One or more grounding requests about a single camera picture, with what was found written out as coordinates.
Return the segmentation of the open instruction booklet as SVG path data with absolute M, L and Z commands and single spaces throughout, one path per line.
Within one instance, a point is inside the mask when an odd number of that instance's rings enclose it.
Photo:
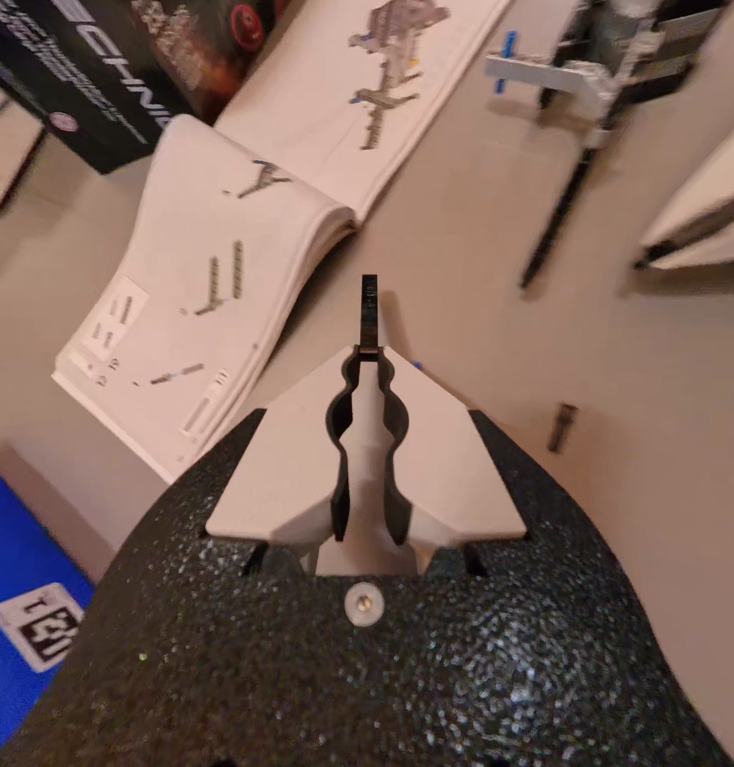
M 162 480 L 218 439 L 304 283 L 357 232 L 505 1 L 303 2 L 213 127 L 176 117 L 53 379 Z

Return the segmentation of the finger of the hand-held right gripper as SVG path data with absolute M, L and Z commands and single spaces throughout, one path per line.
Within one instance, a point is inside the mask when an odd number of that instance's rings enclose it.
M 734 248 L 734 129 L 668 198 L 641 248 Z
M 734 261 L 734 228 L 707 237 L 670 238 L 647 247 L 634 264 L 635 271 L 659 271 L 712 266 Z

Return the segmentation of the blue storage bin with tag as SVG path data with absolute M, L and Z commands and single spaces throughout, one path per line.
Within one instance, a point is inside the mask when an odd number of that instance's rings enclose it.
M 93 585 L 0 477 L 0 748 L 71 651 Z

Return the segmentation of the black short connector pin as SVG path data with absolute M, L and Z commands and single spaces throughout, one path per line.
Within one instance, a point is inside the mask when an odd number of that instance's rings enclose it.
M 575 423 L 578 408 L 569 403 L 561 403 L 553 421 L 553 427 L 547 443 L 550 453 L 560 454 L 565 446 L 569 433 Z

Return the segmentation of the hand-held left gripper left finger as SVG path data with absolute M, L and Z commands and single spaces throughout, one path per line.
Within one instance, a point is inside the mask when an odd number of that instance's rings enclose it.
M 263 410 L 206 523 L 216 538 L 288 548 L 314 574 L 321 546 L 348 523 L 348 458 L 340 437 L 352 423 L 359 346 L 332 358 Z

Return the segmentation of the grey black toy brick assembly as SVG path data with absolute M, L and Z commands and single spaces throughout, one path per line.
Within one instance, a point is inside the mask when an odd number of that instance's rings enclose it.
M 547 110 L 558 95 L 590 122 L 572 174 L 527 262 L 519 288 L 527 291 L 548 262 L 603 148 L 623 117 L 641 103 L 678 91 L 700 49 L 730 5 L 727 1 L 578 2 L 551 57 L 519 54 L 509 32 L 485 72 L 501 94 L 508 81 L 539 88 Z

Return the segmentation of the black thin toy beam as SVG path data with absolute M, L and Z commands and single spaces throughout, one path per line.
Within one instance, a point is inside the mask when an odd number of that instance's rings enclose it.
M 364 361 L 374 362 L 379 353 L 378 277 L 362 275 L 359 354 Z

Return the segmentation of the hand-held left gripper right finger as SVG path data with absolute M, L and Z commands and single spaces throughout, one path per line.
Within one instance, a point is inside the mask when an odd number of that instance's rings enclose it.
M 378 354 L 383 424 L 393 437 L 384 470 L 391 539 L 414 553 L 419 574 L 437 551 L 522 539 L 526 525 L 473 412 L 388 346 Z

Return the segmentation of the black toy set box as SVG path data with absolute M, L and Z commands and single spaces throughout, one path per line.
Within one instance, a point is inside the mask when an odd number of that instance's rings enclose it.
M 0 1 L 0 86 L 101 174 L 213 125 L 286 1 Z

